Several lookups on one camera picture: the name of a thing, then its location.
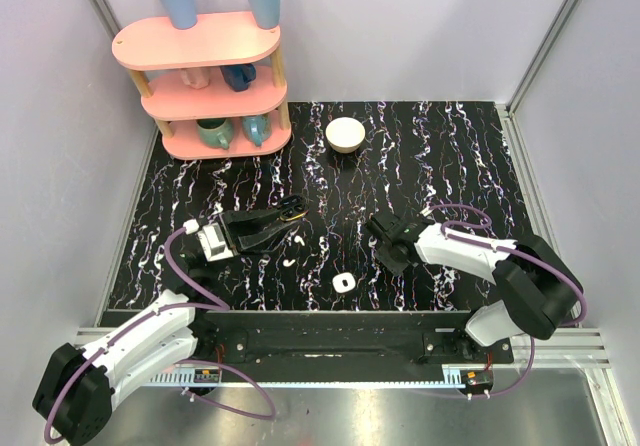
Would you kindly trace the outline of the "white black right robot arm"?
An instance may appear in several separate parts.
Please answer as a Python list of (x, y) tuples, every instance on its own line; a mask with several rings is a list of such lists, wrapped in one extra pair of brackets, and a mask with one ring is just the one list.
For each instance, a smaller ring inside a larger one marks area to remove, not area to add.
[(490, 346), (516, 335), (547, 340), (563, 325), (575, 325), (587, 312), (583, 287), (554, 249), (535, 234), (491, 239), (453, 229), (455, 220), (434, 222), (425, 209), (405, 221), (390, 212), (373, 214), (366, 228), (376, 238), (375, 257), (395, 276), (418, 263), (440, 265), (493, 284), (500, 300), (479, 308), (454, 350), (476, 362)]

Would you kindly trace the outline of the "green ceramic mug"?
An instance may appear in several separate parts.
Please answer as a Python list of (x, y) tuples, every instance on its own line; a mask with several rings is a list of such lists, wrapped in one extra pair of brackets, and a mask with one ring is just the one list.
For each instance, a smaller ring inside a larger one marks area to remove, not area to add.
[(206, 118), (196, 121), (202, 142), (212, 148), (228, 150), (234, 138), (234, 127), (228, 118)]

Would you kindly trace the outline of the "white square charging case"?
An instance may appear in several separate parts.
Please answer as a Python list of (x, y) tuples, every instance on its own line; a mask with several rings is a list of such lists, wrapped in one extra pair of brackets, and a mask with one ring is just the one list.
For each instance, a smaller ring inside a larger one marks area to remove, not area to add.
[(355, 277), (348, 272), (340, 273), (333, 277), (332, 286), (336, 293), (346, 294), (355, 289), (357, 285)]

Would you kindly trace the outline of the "black earbud charging case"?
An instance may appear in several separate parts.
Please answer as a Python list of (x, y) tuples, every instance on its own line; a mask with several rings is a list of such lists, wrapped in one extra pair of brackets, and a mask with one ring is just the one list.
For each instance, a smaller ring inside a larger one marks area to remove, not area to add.
[(308, 213), (307, 199), (301, 195), (290, 195), (278, 202), (279, 219), (291, 222), (304, 217)]

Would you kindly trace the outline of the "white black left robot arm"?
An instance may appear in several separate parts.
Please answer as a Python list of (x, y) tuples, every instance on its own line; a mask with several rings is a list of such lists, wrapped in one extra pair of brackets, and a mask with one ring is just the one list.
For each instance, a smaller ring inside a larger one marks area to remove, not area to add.
[(32, 402), (46, 421), (45, 443), (87, 444), (126, 398), (174, 365), (194, 365), (193, 377), (178, 386), (190, 400), (203, 399), (223, 371), (233, 372), (242, 361), (247, 336), (220, 331), (215, 316), (229, 305), (202, 285), (205, 274), (195, 268), (192, 254), (177, 258), (174, 243), (195, 237), (209, 263), (266, 255), (307, 212), (305, 200), (293, 195), (267, 209), (228, 210), (184, 222), (164, 245), (177, 284), (104, 336), (80, 347), (65, 343), (52, 353)]

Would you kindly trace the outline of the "blue butterfly mug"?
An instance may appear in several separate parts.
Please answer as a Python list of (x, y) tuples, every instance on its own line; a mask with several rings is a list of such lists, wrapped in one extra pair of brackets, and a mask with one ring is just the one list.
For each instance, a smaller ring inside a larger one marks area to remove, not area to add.
[(262, 147), (272, 135), (268, 114), (245, 116), (241, 119), (246, 138), (256, 147)]

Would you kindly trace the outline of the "dark blue mug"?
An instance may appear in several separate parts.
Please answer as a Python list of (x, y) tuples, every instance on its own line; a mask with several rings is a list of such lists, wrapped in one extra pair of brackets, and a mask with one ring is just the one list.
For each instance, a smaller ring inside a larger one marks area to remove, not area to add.
[(221, 66), (220, 71), (224, 81), (234, 92), (248, 90), (257, 75), (256, 68), (251, 63)]

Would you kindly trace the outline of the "pink mug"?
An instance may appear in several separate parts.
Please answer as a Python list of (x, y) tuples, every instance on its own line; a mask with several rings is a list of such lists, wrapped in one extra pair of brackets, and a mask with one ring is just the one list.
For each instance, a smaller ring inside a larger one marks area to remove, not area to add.
[(180, 70), (183, 83), (190, 88), (199, 90), (210, 83), (210, 70), (208, 67), (183, 68)]

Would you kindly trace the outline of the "pink three-tier shelf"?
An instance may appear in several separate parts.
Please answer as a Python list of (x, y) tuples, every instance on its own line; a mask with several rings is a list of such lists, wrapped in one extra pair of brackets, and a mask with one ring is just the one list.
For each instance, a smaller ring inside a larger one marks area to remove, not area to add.
[[(145, 112), (155, 121), (162, 143), (176, 159), (208, 160), (270, 155), (289, 142), (289, 117), (279, 28), (258, 27), (248, 11), (201, 14), (190, 29), (179, 30), (166, 17), (151, 17), (124, 27), (112, 42), (115, 59), (128, 71)], [(251, 63), (256, 79), (234, 92), (220, 67)], [(208, 67), (210, 83), (186, 86), (183, 68)], [(258, 148), (245, 136), (241, 119), (268, 114), (272, 135)], [(234, 138), (228, 150), (205, 145), (196, 121), (229, 118)]]

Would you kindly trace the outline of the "cream white bowl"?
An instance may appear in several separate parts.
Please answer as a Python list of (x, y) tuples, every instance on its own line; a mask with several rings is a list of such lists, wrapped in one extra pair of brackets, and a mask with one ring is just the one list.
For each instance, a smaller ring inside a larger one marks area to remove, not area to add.
[(365, 139), (365, 128), (355, 118), (341, 117), (332, 120), (325, 130), (331, 148), (349, 154), (355, 152)]

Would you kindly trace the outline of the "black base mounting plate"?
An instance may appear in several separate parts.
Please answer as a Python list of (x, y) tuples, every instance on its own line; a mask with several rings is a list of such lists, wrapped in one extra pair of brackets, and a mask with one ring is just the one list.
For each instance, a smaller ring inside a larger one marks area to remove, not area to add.
[(511, 343), (477, 345), (464, 326), (468, 312), (201, 313), (192, 324), (199, 347), (227, 362), (250, 358), (393, 357), (417, 364), (514, 362)]

